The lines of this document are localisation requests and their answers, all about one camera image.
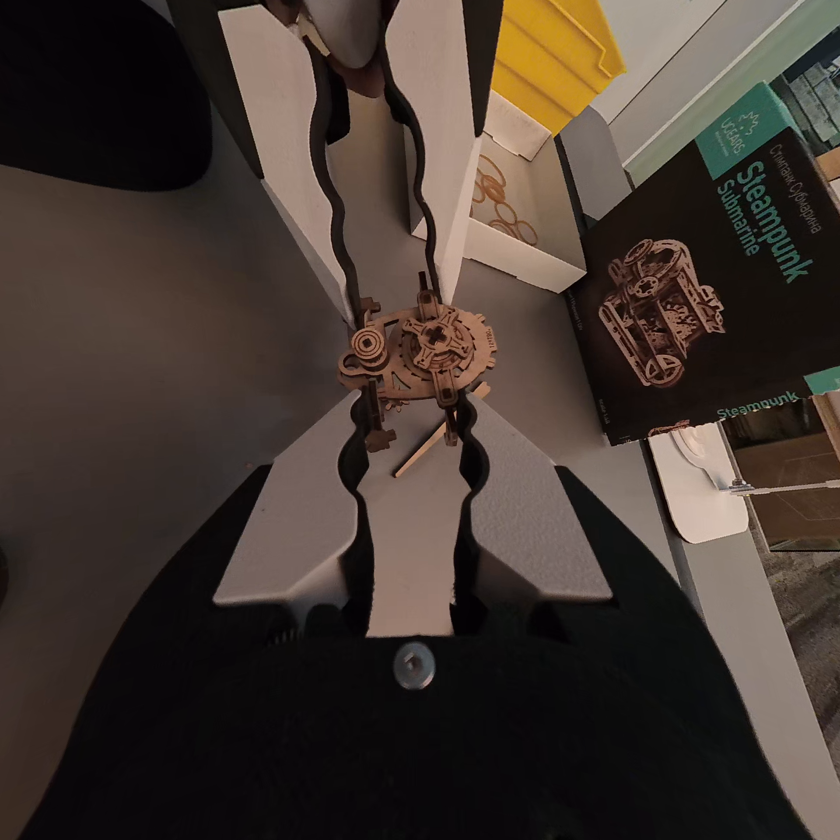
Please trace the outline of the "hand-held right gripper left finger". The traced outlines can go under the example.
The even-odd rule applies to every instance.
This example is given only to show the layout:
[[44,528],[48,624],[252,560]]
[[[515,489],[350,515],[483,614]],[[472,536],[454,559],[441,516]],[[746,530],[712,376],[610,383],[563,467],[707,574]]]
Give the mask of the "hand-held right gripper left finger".
[[303,627],[320,605],[366,635],[374,588],[371,528],[359,485],[371,429],[348,395],[274,460],[213,596],[216,606],[280,604]]

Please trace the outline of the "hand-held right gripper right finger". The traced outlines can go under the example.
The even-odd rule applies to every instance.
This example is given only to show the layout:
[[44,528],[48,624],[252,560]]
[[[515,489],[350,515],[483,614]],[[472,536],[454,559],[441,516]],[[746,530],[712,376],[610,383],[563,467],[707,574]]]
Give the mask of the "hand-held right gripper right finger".
[[454,548],[451,623],[477,633],[495,607],[609,603],[613,592],[552,459],[463,392],[458,470],[468,486]]

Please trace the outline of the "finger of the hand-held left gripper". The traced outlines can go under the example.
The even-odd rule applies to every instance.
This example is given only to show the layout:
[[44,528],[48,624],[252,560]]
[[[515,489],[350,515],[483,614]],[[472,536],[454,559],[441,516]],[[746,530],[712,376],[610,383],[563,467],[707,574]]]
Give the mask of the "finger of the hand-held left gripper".
[[260,5],[218,13],[262,173],[261,182],[340,315],[361,323],[344,206],[327,160],[328,66],[310,38]]
[[422,192],[432,214],[434,264],[443,301],[455,295],[469,225],[468,176],[476,173],[466,30],[460,1],[403,1],[385,32],[399,91],[412,106],[425,149]]

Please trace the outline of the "wooden gear model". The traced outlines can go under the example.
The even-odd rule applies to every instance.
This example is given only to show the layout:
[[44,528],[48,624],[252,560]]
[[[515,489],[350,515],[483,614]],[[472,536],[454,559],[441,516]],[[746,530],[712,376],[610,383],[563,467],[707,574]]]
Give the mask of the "wooden gear model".
[[396,439],[383,427],[385,412],[426,400],[444,411],[444,439],[454,446],[460,395],[496,362],[497,342],[485,317],[441,302],[423,271],[413,307],[381,314],[371,298],[361,305],[362,324],[339,358],[338,379],[366,399],[367,452],[388,449]]

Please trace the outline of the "black model kit box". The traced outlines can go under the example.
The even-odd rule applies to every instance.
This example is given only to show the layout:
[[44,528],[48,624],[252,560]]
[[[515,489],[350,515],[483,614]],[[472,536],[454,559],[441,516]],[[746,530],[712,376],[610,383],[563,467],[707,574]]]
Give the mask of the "black model kit box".
[[566,295],[610,445],[838,391],[838,199],[767,83],[583,250]]

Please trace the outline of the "person's left hand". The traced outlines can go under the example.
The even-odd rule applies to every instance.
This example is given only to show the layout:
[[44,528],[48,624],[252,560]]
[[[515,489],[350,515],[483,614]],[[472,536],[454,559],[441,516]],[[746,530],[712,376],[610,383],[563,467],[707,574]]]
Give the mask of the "person's left hand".
[[363,67],[351,68],[341,62],[336,64],[346,87],[363,97],[378,99],[384,96],[385,79],[382,63],[373,56]]

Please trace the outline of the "black padded cushion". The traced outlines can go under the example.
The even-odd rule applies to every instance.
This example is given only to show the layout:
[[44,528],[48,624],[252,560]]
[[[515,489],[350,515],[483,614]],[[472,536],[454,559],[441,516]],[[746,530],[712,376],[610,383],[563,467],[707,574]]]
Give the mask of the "black padded cushion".
[[201,180],[211,106],[144,2],[1,2],[1,164],[117,190]]

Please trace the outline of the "pile of rubber bands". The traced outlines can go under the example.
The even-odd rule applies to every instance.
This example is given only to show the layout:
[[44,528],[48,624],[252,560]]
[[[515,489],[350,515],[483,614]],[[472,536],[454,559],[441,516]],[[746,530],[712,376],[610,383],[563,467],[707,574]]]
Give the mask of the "pile of rubber bands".
[[472,192],[469,217],[517,241],[535,247],[539,236],[535,227],[509,204],[507,178],[487,155],[480,154]]

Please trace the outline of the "yellow plastic bin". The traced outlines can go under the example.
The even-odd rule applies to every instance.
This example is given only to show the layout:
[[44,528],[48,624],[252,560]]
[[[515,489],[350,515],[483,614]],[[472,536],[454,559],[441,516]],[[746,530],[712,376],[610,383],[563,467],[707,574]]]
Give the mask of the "yellow plastic bin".
[[552,136],[626,72],[599,2],[504,2],[491,89]]

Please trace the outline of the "flat wooden stick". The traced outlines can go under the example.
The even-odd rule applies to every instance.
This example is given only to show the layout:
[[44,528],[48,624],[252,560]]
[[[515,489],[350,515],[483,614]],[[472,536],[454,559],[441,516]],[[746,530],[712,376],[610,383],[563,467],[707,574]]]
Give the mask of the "flat wooden stick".
[[[481,381],[477,385],[472,385],[466,389],[466,393],[474,395],[476,398],[482,400],[490,392],[490,385]],[[403,476],[421,457],[423,457],[436,443],[445,438],[447,430],[446,420],[444,420],[428,437],[421,443],[415,451],[409,455],[398,467],[396,467],[391,476],[399,478]]]

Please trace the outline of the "white cardboard box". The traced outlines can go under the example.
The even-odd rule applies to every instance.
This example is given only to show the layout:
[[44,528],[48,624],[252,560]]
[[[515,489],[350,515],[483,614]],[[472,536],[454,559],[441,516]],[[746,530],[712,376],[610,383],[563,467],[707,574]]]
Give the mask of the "white cardboard box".
[[[565,290],[583,276],[585,262],[554,138],[542,125],[491,91],[485,128],[478,139],[479,155],[489,156],[500,167],[507,178],[509,204],[535,227],[539,242],[535,247],[525,245],[469,217],[462,261],[472,259],[551,292]],[[412,221],[411,232],[426,238],[427,220],[431,218],[433,267],[438,284],[435,225],[422,192],[425,149],[420,129],[419,140],[419,152],[406,150],[410,177],[417,172],[417,165],[422,165],[421,202],[411,198],[413,213],[418,216]]]

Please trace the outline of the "thin metal rod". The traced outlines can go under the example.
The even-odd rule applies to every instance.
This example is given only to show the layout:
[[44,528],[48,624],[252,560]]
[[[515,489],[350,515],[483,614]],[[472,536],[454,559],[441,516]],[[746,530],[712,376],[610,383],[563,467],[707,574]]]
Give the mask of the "thin metal rod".
[[720,486],[717,489],[732,497],[757,497],[773,494],[780,494],[785,492],[799,492],[811,490],[838,490],[840,487],[839,479],[829,479],[822,482],[813,482],[808,484],[790,485],[790,486],[773,486],[773,487],[755,487],[744,479],[735,479],[728,486]]

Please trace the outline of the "white rounded base plate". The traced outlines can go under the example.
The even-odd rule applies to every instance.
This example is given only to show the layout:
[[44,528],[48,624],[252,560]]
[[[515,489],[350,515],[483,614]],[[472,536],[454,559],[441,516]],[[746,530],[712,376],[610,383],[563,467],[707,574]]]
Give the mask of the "white rounded base plate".
[[738,479],[718,423],[683,427],[648,439],[668,512],[679,536],[699,544],[749,530],[746,501],[730,492]]

